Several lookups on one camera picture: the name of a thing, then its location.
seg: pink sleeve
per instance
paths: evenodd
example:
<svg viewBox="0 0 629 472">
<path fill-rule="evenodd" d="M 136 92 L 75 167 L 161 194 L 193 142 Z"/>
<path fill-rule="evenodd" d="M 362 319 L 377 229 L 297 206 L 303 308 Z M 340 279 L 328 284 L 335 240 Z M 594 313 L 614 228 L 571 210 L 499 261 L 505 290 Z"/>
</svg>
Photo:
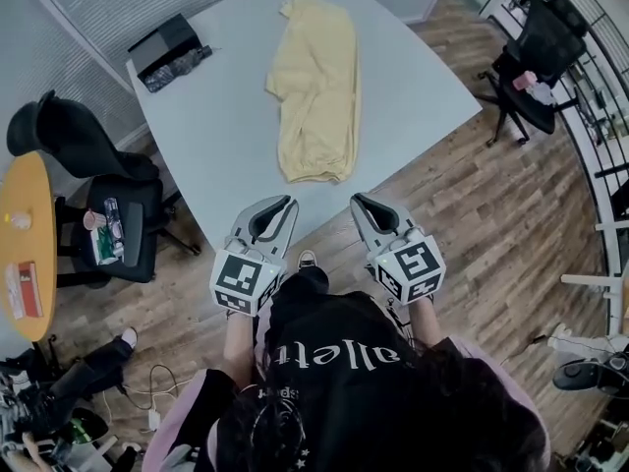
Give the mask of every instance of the pink sleeve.
<svg viewBox="0 0 629 472">
<path fill-rule="evenodd" d="M 550 438 L 548 436 L 548 430 L 543 423 L 542 416 L 540 415 L 538 408 L 533 403 L 533 400 L 531 400 L 531 397 L 517 383 L 515 383 L 513 378 L 511 378 L 507 374 L 507 372 L 502 369 L 502 366 L 500 366 L 500 364 L 498 364 L 489 355 L 487 355 L 480 346 L 456 335 L 450 335 L 448 338 L 452 341 L 452 344 L 454 344 L 456 349 L 459 350 L 464 357 L 478 358 L 489 365 L 498 376 L 498 379 L 504 386 L 504 389 L 507 390 L 509 396 L 519 404 L 529 409 L 533 414 L 538 417 L 538 420 L 540 420 L 540 425 L 542 425 L 543 428 L 543 433 L 546 437 L 546 444 L 543 449 L 543 462 L 544 465 L 548 467 L 550 465 Z"/>
<path fill-rule="evenodd" d="M 199 371 L 188 383 L 181 395 L 175 401 L 173 407 L 168 411 L 166 418 L 161 422 L 159 429 L 150 440 L 146 455 L 144 456 L 142 471 L 155 472 L 159 470 L 161 463 L 164 461 L 170 447 L 173 445 L 179 430 L 186 420 L 186 416 L 192 409 L 200 390 L 205 381 L 206 370 Z"/>
</svg>

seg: black hair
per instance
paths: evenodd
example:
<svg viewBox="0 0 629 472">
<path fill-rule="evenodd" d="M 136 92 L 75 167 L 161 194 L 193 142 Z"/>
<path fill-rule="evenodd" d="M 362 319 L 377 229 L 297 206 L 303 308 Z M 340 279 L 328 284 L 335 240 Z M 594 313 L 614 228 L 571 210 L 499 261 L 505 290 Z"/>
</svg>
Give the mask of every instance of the black hair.
<svg viewBox="0 0 629 472">
<path fill-rule="evenodd" d="M 426 348 L 394 333 L 404 371 L 402 392 L 395 397 L 403 409 L 387 416 L 376 445 L 366 446 L 351 466 L 339 470 L 544 469 L 546 437 L 540 420 L 508 394 L 486 362 L 462 357 L 451 343 L 450 348 Z M 257 405 L 257 397 L 239 397 L 219 422 L 231 437 L 219 447 L 219 470 L 294 470 L 300 425 L 294 414 L 287 417 L 290 410 L 278 393 L 282 383 L 275 382 L 273 369 L 265 372 L 259 385 L 266 394 L 263 405 Z"/>
</svg>

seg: round wooden table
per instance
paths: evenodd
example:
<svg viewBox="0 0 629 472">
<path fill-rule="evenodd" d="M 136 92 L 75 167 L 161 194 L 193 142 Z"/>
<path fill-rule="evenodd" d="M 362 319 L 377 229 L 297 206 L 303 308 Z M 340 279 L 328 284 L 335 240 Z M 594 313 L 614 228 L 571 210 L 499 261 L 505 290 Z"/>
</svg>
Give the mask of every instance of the round wooden table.
<svg viewBox="0 0 629 472">
<path fill-rule="evenodd" d="M 14 227 L 5 216 L 28 212 L 28 230 Z M 13 318 L 7 294 L 8 264 L 35 262 L 37 287 L 43 316 Z M 30 152 L 17 157 L 0 187 L 0 301 L 9 322 L 30 341 L 38 341 L 52 322 L 57 292 L 57 235 L 55 208 L 48 173 L 41 156 Z"/>
</svg>

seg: red book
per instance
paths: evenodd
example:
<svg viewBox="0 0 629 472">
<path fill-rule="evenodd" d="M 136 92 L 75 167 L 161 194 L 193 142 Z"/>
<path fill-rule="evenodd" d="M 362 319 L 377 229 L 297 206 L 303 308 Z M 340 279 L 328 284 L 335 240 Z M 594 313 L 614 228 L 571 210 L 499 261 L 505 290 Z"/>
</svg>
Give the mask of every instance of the red book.
<svg viewBox="0 0 629 472">
<path fill-rule="evenodd" d="M 33 261 L 20 263 L 18 265 L 18 273 L 20 274 L 20 288 L 22 289 L 25 314 L 27 317 L 39 318 L 43 315 L 43 312 L 41 310 L 41 302 L 39 301 L 39 290 L 37 289 L 35 263 Z"/>
</svg>

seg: folded yellow cloth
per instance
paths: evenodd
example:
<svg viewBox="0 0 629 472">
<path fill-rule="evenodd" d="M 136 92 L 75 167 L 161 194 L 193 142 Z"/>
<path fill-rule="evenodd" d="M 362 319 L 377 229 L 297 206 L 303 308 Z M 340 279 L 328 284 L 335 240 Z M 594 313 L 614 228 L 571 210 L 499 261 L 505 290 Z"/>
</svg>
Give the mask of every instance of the folded yellow cloth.
<svg viewBox="0 0 629 472">
<path fill-rule="evenodd" d="M 347 11 L 291 0 L 266 89 L 281 101 L 279 164 L 289 182 L 346 180 L 361 119 L 358 41 Z"/>
</svg>

